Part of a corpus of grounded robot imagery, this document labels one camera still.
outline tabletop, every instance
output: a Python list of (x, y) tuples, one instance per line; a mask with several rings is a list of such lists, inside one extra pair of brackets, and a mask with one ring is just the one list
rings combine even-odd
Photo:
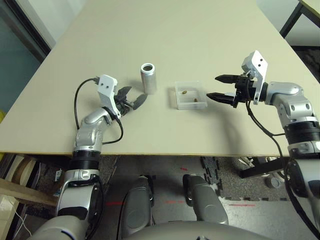
[[(79, 84), (110, 75), (119, 88), (132, 86), (128, 99), (134, 100), (143, 92), (140, 66), (149, 62), (156, 94), (121, 119), (123, 139), (104, 145), (102, 154), (278, 156), (243, 103), (234, 109), (208, 98), (205, 109), (176, 108), (176, 81), (201, 81), (207, 93), (234, 92), (214, 77), (241, 74), (254, 50), (269, 64), (267, 82), (301, 85), (320, 113), (320, 85), (255, 0), (89, 0), (0, 124), (0, 152), (71, 154)], [(99, 106), (97, 86), (87, 83), (78, 95), (79, 119)], [(273, 106), (260, 103), (252, 111), (268, 130), (283, 132)], [(120, 133), (113, 124), (104, 141)], [(278, 140), (288, 155), (286, 138)]]
[(299, 0), (314, 15), (320, 18), (320, 1), (319, 0)]

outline transparent box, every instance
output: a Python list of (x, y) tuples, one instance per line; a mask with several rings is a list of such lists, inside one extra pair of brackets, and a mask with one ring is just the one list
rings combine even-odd
[(178, 110), (204, 109), (208, 106), (200, 81), (176, 81), (175, 97)]

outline white wall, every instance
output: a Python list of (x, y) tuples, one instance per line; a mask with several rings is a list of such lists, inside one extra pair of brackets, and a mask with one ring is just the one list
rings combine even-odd
[[(298, 0), (256, 0), (258, 7), (278, 31), (298, 3)], [(320, 28), (302, 15), (285, 39), (291, 46), (320, 46)]]
[(53, 48), (87, 0), (16, 0), (29, 20)]
[[(53, 48), (87, 0), (16, 1), (48, 45)], [(297, 6), (298, 0), (256, 0), (256, 3), (274, 27), (280, 31)], [(320, 46), (320, 29), (302, 15), (285, 39), (292, 46)]]

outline white cylindrical cup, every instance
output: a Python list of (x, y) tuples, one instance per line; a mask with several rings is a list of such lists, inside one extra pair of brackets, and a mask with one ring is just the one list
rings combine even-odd
[(144, 63), (140, 69), (145, 94), (155, 94), (157, 91), (156, 67), (152, 63)]

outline cable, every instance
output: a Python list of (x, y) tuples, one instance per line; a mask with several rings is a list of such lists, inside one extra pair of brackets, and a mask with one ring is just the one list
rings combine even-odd
[(100, 211), (99, 219), (98, 219), (98, 221), (96, 222), (96, 224), (94, 226), (94, 229), (92, 229), (90, 234), (85, 238), (86, 240), (90, 240), (93, 237), (93, 235), (96, 233), (96, 231), (98, 229), (98, 226), (100, 225), (100, 222), (101, 222), (101, 219), (102, 219), (102, 214), (104, 212), (105, 196), (104, 196), (103, 184), (102, 184), (101, 179), (100, 179), (99, 176), (97, 176), (97, 179), (98, 179), (98, 182), (99, 182), (99, 185), (100, 185), (101, 198), (102, 198), (102, 200), (101, 200), (101, 211)]
[(116, 230), (116, 239), (115, 240), (118, 240), (118, 237), (119, 237), (121, 215), (122, 215), (122, 210), (124, 208), (125, 200), (127, 198), (127, 195), (128, 195), (128, 193), (124, 196), (124, 198), (122, 200), (122, 205), (121, 205), (121, 208), (120, 208), (119, 219), (118, 219), (118, 227), (117, 227), (117, 230)]
[(30, 234), (30, 237), (32, 236), (31, 232), (29, 231), (29, 229), (26, 227), (25, 225), (25, 220), (17, 213), (15, 205), (10, 201), (9, 198), (7, 198), (6, 195), (4, 195), (4, 197), (8, 200), (8, 202), (12, 205), (12, 209), (15, 212), (15, 214), (21, 219), (22, 221), (22, 225), (24, 226), (25, 230), (27, 230), (27, 232)]
[(116, 143), (116, 142), (119, 142), (119, 141), (123, 138), (123, 136), (124, 136), (124, 128), (123, 128), (123, 126), (122, 126), (122, 123), (121, 123), (120, 119), (118, 118), (118, 116), (115, 115), (115, 114), (113, 114), (113, 113), (110, 111), (110, 109), (108, 109), (108, 108), (105, 107), (105, 106), (102, 107), (102, 108), (109, 113), (109, 115), (111, 116), (112, 119), (115, 119), (115, 120), (116, 120), (116, 122), (118, 123), (118, 125), (119, 125), (119, 127), (120, 127), (120, 129), (121, 129), (121, 135), (120, 135), (120, 137), (119, 137), (117, 140), (114, 140), (114, 141), (104, 141), (102, 144), (103, 144), (103, 145), (105, 145), (105, 144), (114, 144), (114, 143)]
[(79, 90), (81, 89), (81, 87), (87, 83), (87, 82), (90, 82), (90, 81), (96, 81), (98, 78), (97, 77), (94, 77), (94, 78), (89, 78), (87, 80), (84, 80), (79, 86), (78, 88), (76, 89), (75, 91), (75, 95), (74, 95), (74, 101), (73, 101), (73, 110), (74, 110), (74, 118), (75, 118), (75, 124), (76, 124), (76, 129), (79, 130), (79, 122), (78, 122), (78, 115), (77, 115), (77, 98), (78, 98), (78, 93), (79, 93)]
[[(97, 81), (97, 77), (94, 77), (94, 78), (89, 78), (87, 80), (84, 80), (79, 86), (78, 88), (76, 89), (75, 91), (75, 95), (74, 95), (74, 101), (73, 101), (73, 110), (74, 110), (74, 119), (75, 119), (75, 124), (76, 124), (76, 129), (79, 130), (80, 129), (80, 126), (79, 126), (79, 122), (78, 122), (78, 114), (77, 114), (77, 99), (78, 99), (78, 93), (79, 93), (79, 90), (81, 89), (81, 87), (87, 83), (87, 82), (90, 82), (90, 81), (94, 81), (96, 82)], [(113, 114), (107, 107), (102, 107), (104, 110), (106, 110), (109, 115), (111, 116), (112, 119), (115, 119), (116, 122), (118, 123), (120, 129), (121, 129), (121, 136), (117, 139), (117, 140), (113, 140), (113, 141), (105, 141), (103, 142), (102, 144), (105, 145), (105, 144), (114, 144), (116, 142), (119, 142), (123, 136), (124, 136), (124, 128), (122, 126), (122, 123), (120, 121), (120, 119), (118, 118), (117, 115)]]
[[(25, 221), (26, 217), (27, 217), (27, 214), (24, 215), (23, 222)], [(18, 230), (14, 234), (13, 239), (16, 238), (16, 236), (18, 235), (18, 233), (19, 233), (20, 229), (22, 228), (22, 226), (23, 226), (23, 224), (21, 223), (20, 227), (18, 228)]]
[(275, 136), (281, 136), (284, 135), (284, 133), (281, 134), (272, 134), (271, 132), (269, 132), (255, 117), (254, 113), (251, 111), (250, 109), (250, 102), (251, 101), (246, 101), (245, 105), (246, 105), (246, 109), (248, 111), (248, 115), (251, 117), (251, 119), (253, 120), (253, 122), (268, 136), (270, 137), (276, 147), (278, 148), (279, 154), (280, 154), (280, 159), (282, 161), (282, 166), (283, 166), (283, 171), (284, 171), (284, 185), (285, 185), (285, 189), (288, 193), (289, 199), (295, 209), (295, 211), (298, 213), (298, 215), (300, 216), (300, 218), (302, 219), (302, 221), (305, 223), (305, 225), (309, 228), (309, 230), (314, 234), (314, 236), (320, 240), (320, 232), (317, 230), (317, 228), (315, 227), (315, 225), (311, 222), (311, 220), (309, 219), (309, 217), (307, 216), (306, 212), (303, 210), (302, 206), (300, 205), (299, 201), (297, 200), (297, 198), (295, 197), (291, 187), (289, 186), (289, 179), (288, 179), (288, 175), (287, 175), (287, 162), (284, 159), (281, 147), (279, 145), (279, 143), (277, 142), (277, 140), (275, 140)]
[(154, 216), (152, 215), (152, 222), (153, 222), (153, 225), (156, 225), (156, 221), (154, 219)]

